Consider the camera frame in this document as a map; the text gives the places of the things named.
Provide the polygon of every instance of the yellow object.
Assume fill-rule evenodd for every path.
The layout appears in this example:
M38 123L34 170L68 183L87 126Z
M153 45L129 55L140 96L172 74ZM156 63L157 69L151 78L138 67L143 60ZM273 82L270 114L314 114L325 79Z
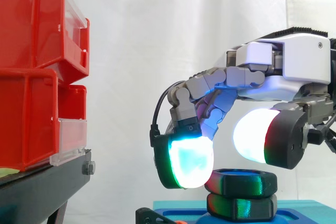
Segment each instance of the yellow object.
M16 174L20 170L11 169L11 168L0 168L0 178L5 177L10 174Z

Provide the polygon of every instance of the metal bolt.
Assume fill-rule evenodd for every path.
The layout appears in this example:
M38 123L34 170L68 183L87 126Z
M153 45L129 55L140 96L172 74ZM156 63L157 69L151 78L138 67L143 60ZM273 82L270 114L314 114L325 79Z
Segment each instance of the metal bolt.
M143 224L150 224L152 220L150 218L146 218L143 220Z
M96 171L96 163L94 161L86 161L83 165L83 173L85 175L93 175Z

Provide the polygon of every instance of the teal tabletop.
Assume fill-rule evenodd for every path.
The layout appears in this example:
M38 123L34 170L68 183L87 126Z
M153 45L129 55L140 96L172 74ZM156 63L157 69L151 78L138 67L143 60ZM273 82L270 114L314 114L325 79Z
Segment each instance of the teal tabletop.
M170 200L170 201L155 201L153 209L161 208L206 208L206 201L204 200ZM333 224L336 223L336 210L327 207L314 200L279 200L278 208L291 208L308 218L316 221L319 224ZM167 216L172 220L181 220L182 216ZM192 220L193 217L188 216L186 219Z

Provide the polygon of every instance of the red storage bin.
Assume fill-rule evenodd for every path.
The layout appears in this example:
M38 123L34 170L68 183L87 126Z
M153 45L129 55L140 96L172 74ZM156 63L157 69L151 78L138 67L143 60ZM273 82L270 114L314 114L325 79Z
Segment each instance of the red storage bin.
M84 86L60 86L51 69L0 68L0 87L0 168L26 170L49 157L59 165L84 154Z
M0 0L0 68L49 68L71 84L89 74L89 21L72 0Z

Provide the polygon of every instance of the white curtain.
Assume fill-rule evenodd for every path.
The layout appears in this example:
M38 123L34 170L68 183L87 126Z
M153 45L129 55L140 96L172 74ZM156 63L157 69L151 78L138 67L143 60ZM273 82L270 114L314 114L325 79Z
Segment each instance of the white curtain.
M157 176L149 128L156 102L171 83L208 69L232 46L287 26L336 31L335 0L75 0L91 21L88 148L97 170L69 201L65 223L134 223L154 200L205 200L204 188L167 190ZM232 132L244 114L273 103L236 102L215 141L215 168L277 174L279 199L316 199L336 207L336 156L313 146L294 170L250 162ZM162 106L159 126L170 120Z

